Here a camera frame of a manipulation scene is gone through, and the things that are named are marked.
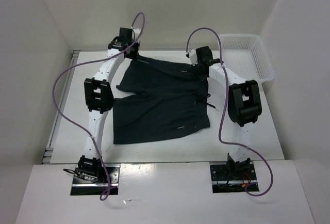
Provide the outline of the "dark navy shorts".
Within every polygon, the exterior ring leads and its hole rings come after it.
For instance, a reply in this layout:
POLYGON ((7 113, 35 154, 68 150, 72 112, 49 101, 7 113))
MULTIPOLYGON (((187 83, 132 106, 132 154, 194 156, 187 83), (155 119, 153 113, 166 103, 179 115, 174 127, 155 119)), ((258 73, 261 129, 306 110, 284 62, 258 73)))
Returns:
POLYGON ((177 139, 210 127, 208 81, 187 63, 140 56, 117 89, 130 95, 113 106, 113 143, 177 139))

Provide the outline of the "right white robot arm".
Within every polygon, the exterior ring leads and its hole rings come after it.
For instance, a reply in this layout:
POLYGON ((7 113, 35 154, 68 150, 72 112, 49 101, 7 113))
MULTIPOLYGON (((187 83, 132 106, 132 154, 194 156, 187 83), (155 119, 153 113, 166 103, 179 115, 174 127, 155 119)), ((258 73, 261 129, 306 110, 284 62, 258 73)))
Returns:
POLYGON ((251 130, 262 113, 258 83, 255 80, 248 81, 236 74, 221 58, 214 59, 208 46, 192 49, 186 53, 186 56, 200 79, 212 78, 225 88, 219 141, 230 146, 226 173, 229 178, 238 179, 250 168, 251 130), (224 141, 222 138, 225 115, 228 115, 234 124, 233 141, 224 141))

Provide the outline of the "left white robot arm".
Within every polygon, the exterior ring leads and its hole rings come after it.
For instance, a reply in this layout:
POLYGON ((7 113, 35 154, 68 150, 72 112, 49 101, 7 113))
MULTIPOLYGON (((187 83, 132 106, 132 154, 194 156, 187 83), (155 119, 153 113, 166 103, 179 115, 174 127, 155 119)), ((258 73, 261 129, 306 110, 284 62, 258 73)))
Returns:
POLYGON ((137 56, 140 35, 141 29, 120 28, 119 35, 108 45, 106 61, 92 78, 84 81, 85 102, 89 111, 88 138, 76 169, 84 180, 95 183, 104 177, 102 136, 107 115, 114 106, 110 84, 125 57, 137 56))

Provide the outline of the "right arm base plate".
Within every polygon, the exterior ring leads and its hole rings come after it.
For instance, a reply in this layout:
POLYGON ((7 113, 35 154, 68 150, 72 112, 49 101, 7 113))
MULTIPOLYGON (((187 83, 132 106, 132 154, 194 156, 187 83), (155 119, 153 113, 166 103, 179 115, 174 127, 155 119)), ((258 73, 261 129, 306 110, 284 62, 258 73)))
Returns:
POLYGON ((240 193, 247 186, 248 192, 259 192, 253 163, 244 172, 229 173, 226 162, 210 163, 212 193, 240 193))

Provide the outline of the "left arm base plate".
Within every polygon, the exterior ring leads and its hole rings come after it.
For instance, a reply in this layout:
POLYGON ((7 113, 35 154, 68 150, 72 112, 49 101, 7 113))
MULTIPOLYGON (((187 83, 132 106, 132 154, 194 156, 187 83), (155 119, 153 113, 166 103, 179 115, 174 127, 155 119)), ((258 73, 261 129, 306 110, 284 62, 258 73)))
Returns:
MULTIPOLYGON (((107 171, 110 177, 110 195, 118 195, 120 168, 119 164, 106 164, 107 171)), ((97 179, 94 176, 87 176, 86 174, 77 174, 78 166, 75 170, 64 169, 67 173, 73 175, 71 185, 71 196, 93 196, 100 195, 108 187, 108 180, 104 170, 101 170, 101 176, 97 179)))

